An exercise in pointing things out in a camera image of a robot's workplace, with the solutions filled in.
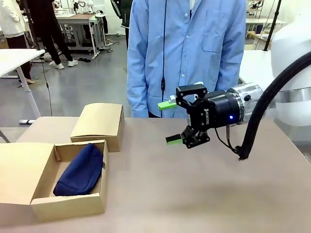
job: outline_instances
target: blue button-up shirt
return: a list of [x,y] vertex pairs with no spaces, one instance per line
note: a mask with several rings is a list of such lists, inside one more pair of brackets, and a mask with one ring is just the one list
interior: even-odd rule
[[[132,117],[160,116],[165,0],[134,0],[131,11],[127,96]],[[176,87],[203,82],[208,91],[238,83],[245,43],[245,0],[167,0],[164,101]],[[163,117],[185,117],[181,107]]]

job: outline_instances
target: navy blue pouch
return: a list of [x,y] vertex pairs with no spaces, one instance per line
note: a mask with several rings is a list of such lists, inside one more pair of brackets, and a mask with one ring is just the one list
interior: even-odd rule
[[55,196],[86,195],[101,176],[103,154],[92,143],[84,147],[59,178],[53,193]]

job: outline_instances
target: open cardboard box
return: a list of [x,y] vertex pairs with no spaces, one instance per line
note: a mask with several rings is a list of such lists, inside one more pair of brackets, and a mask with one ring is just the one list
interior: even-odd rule
[[121,104],[92,103],[84,107],[72,133],[72,142],[107,140],[109,152],[119,152],[124,128]]
[[[88,143],[104,155],[102,175],[88,195],[56,197],[54,187]],[[0,203],[31,205],[41,221],[105,212],[108,176],[106,141],[69,144],[0,144]]]

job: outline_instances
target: person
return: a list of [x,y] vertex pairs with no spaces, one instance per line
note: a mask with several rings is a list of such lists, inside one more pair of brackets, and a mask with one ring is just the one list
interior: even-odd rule
[[181,107],[161,113],[157,106],[178,86],[237,85],[245,27],[245,0],[134,0],[127,61],[132,117],[186,117]]
[[34,23],[35,32],[41,37],[44,47],[52,57],[53,61],[50,66],[55,69],[64,69],[54,42],[68,60],[68,66],[76,66],[78,61],[72,58],[55,16],[54,0],[27,0],[27,5]]
[[[10,49],[27,49],[24,34],[29,29],[15,0],[0,0],[0,27]],[[30,76],[30,62],[21,65],[21,69],[27,83],[35,83]]]
[[122,19],[121,27],[125,28],[126,47],[128,48],[130,15],[133,0],[111,0],[117,16]]

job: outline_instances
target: black corrugated hose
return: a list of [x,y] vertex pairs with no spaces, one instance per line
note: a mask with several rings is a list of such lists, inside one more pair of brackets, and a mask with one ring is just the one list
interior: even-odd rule
[[248,158],[255,141],[257,129],[261,118],[271,101],[289,80],[291,80],[296,74],[298,74],[300,71],[304,70],[310,65],[311,52],[294,61],[282,73],[280,73],[280,75],[277,76],[277,78],[274,79],[274,81],[263,92],[249,119],[243,144],[241,147],[236,147],[237,154],[239,155],[240,160],[245,160]]

